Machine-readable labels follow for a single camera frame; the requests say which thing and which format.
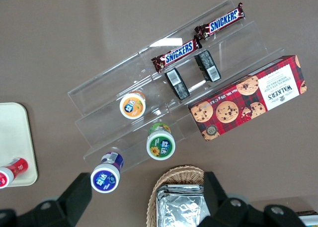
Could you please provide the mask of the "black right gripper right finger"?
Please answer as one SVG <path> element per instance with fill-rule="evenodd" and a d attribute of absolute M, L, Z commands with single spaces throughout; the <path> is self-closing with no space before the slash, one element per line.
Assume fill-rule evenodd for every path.
<path fill-rule="evenodd" d="M 228 197 L 213 172 L 204 173 L 204 199 L 210 215 L 200 227 L 304 227 L 290 208 L 267 205 L 259 211 L 237 197 Z"/>

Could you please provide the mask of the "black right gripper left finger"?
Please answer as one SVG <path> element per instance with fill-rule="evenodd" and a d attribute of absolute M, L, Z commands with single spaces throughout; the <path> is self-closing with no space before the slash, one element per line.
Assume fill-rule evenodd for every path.
<path fill-rule="evenodd" d="M 2 227 L 74 227 L 92 199 L 90 174 L 81 173 L 56 200 L 40 203 L 17 216 L 13 209 L 0 211 Z"/>

